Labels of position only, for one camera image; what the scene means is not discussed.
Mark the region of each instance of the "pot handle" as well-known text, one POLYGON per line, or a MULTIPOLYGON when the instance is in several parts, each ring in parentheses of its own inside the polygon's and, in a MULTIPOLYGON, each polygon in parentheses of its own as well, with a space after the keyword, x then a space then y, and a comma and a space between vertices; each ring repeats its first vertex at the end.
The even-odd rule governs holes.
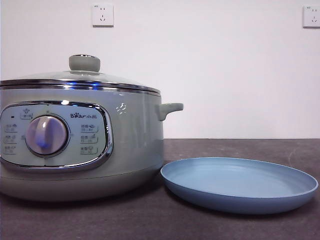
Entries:
POLYGON ((182 111, 184 109, 183 103, 166 103, 157 106, 157 113, 159 121, 166 119, 167 115, 172 112, 182 111))

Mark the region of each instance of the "electrical socket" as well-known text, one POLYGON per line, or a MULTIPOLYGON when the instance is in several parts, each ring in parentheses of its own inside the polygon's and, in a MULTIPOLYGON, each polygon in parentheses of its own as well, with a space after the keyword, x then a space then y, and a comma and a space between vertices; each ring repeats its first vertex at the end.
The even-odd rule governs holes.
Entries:
POLYGON ((93 27, 112 27, 114 25, 114 6, 94 4, 91 9, 93 27))
POLYGON ((320 6, 303 7, 303 27, 319 28, 320 27, 320 6))

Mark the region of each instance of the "dark countertop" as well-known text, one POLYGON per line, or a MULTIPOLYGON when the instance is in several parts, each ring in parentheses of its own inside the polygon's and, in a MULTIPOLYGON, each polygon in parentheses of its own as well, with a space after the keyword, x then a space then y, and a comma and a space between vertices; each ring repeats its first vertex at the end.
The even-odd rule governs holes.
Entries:
MULTIPOLYGON (((287 165, 320 180, 320 139, 166 139, 165 162, 191 157, 248 158, 287 165)), ((97 200, 41 203, 0 195, 1 240, 317 240, 320 190, 304 206, 240 215, 192 205, 162 177, 97 200)))

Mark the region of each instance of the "metal rim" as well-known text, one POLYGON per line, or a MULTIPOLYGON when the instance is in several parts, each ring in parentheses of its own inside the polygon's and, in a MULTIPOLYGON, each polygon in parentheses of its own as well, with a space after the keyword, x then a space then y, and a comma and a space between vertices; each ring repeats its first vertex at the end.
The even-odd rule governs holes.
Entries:
POLYGON ((11 87, 11 89, 37 85, 37 86, 82 86, 82 87, 102 87, 102 88, 116 88, 116 89, 127 89, 127 90, 141 90, 150 93, 160 94, 160 91, 156 88, 128 84, 128 83, 116 83, 108 81, 92 81, 92 80, 74 80, 74 79, 12 79, 4 80, 0 83, 0 88, 2 87, 11 87))

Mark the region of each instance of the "blue plate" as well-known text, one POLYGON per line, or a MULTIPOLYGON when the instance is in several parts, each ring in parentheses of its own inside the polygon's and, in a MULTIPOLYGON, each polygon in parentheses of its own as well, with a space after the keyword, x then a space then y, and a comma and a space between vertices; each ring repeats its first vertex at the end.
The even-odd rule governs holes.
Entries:
POLYGON ((238 214, 286 212, 307 203, 318 188, 317 180, 303 171, 242 158, 182 159, 166 164, 161 175, 180 198, 238 214))

